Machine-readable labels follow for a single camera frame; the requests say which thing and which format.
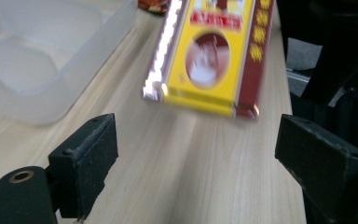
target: yellow box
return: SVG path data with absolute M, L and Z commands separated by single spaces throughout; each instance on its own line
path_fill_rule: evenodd
M 257 117 L 273 3 L 172 0 L 144 98 Z

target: light wood surface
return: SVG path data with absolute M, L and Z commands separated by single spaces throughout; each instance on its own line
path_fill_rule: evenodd
M 119 158 L 86 223 L 305 223 L 301 188 L 274 158 L 281 114 L 291 113 L 278 20 L 258 120 L 141 98 L 162 22 L 139 10 L 60 121 L 32 126 L 0 118 L 0 177 L 27 165 L 47 167 L 48 154 L 85 121 L 114 112 Z

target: round hole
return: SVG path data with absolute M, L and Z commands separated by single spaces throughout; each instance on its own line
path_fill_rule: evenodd
M 14 174 L 10 179 L 9 182 L 12 184 L 18 184 L 25 180 L 29 180 L 34 175 L 34 171 L 21 171 Z

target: translucent plastic bin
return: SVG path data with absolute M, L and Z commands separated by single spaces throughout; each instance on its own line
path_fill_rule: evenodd
M 0 115 L 60 119 L 133 26 L 137 0 L 0 0 Z

